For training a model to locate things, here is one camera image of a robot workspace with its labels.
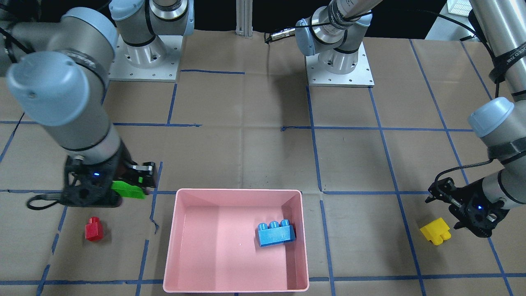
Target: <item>black background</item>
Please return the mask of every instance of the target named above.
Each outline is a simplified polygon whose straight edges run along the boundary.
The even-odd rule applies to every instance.
[[[294,26],[330,0],[254,0],[253,30],[272,33]],[[58,22],[60,16],[75,6],[100,8],[107,0],[42,0],[41,21]],[[373,18],[367,31],[369,37],[424,39],[436,16],[415,12],[423,9],[440,12],[446,0],[384,0],[373,9]],[[236,1],[195,0],[195,29],[207,31],[233,31],[236,29]],[[108,7],[100,10],[109,17]]]

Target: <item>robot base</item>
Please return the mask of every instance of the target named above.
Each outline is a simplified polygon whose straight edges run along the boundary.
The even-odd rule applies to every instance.
[[[307,78],[311,86],[343,86],[343,87],[370,87],[374,86],[371,68],[365,54],[363,43],[358,49],[358,63],[354,71],[349,74],[339,75],[325,70],[318,63],[318,55],[306,56]]]
[[[112,63],[108,77],[113,81],[161,81],[175,82],[179,74],[179,62],[183,50],[182,36],[159,36],[166,46],[167,56],[163,63],[153,68],[136,68],[132,66],[126,55],[126,46],[119,36],[115,60]]]

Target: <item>pink bin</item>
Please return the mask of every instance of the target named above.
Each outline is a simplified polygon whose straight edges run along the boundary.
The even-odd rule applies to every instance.
[[[294,242],[260,247],[257,226],[288,219]],[[298,292],[309,288],[301,192],[180,189],[166,292]]]

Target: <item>building block stud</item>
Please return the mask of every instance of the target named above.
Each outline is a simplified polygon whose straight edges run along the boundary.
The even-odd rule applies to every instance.
[[[98,217],[89,218],[89,223],[86,224],[86,240],[98,241],[104,237],[102,223]]]
[[[288,243],[296,240],[294,227],[290,225],[288,219],[283,219],[281,223],[272,221],[268,226],[265,223],[258,225],[259,246],[268,246],[279,243]]]
[[[438,218],[427,224],[426,226],[422,227],[420,231],[423,233],[426,239],[432,242],[434,245],[440,245],[444,241],[451,238],[449,226],[442,218]]]

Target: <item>yellow toy block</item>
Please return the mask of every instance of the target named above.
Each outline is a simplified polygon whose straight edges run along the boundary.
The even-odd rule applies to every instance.
[[[434,245],[440,245],[444,241],[451,238],[449,233],[449,226],[446,224],[444,219],[438,218],[433,222],[422,227],[420,231],[426,237],[428,241],[431,241]]]

